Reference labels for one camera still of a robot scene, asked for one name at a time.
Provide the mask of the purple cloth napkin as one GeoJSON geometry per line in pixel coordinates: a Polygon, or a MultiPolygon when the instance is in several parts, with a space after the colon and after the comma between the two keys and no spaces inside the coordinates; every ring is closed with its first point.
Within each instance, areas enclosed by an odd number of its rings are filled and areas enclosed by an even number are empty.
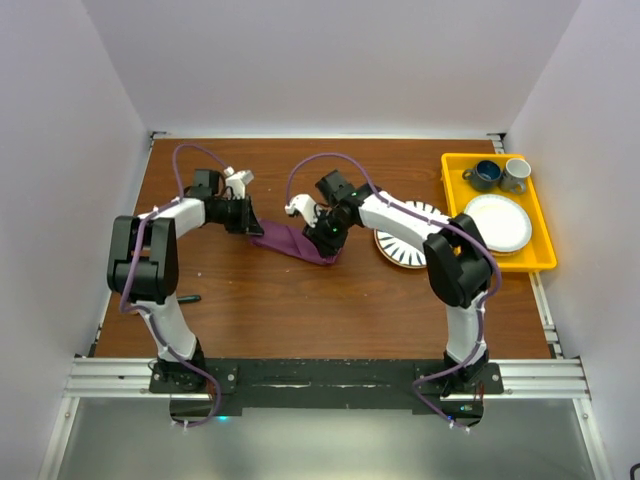
{"type": "Polygon", "coordinates": [[[250,238],[254,246],[321,266],[332,265],[338,259],[338,254],[322,257],[316,246],[299,229],[266,219],[261,219],[259,224],[264,233],[250,238]]]}

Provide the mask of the gold spoon green handle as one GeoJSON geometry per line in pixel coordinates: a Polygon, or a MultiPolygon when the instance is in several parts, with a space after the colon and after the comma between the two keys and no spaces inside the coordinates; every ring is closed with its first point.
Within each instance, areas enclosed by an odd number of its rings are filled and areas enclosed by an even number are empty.
{"type": "Polygon", "coordinates": [[[199,302],[201,299],[202,297],[200,295],[188,295],[178,297],[177,301],[179,304],[192,304],[199,302]]]}

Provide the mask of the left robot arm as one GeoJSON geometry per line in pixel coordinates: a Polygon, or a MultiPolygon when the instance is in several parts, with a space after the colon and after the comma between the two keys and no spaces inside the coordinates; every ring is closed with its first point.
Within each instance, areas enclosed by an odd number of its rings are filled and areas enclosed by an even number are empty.
{"type": "Polygon", "coordinates": [[[188,327],[176,294],[178,240],[206,224],[231,234],[261,236],[247,187],[250,170],[198,169],[193,184],[146,214],[113,222],[107,267],[109,289],[121,296],[120,309],[142,316],[157,348],[154,374],[185,392],[212,384],[196,335],[188,327]]]}

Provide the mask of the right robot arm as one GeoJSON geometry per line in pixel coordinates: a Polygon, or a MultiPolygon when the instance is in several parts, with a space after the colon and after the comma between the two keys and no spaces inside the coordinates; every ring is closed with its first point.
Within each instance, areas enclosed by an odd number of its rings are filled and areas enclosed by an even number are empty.
{"type": "Polygon", "coordinates": [[[372,182],[354,187],[337,170],[321,178],[316,189],[324,197],[324,207],[299,194],[287,201],[285,212],[304,219],[303,234],[320,256],[337,254],[353,226],[390,234],[423,252],[429,285],[446,305],[448,328],[445,370],[423,381],[445,378],[452,390],[469,392],[489,361],[485,311],[495,293],[492,276],[498,273],[474,220],[466,214],[451,218],[422,213],[372,182]]]}

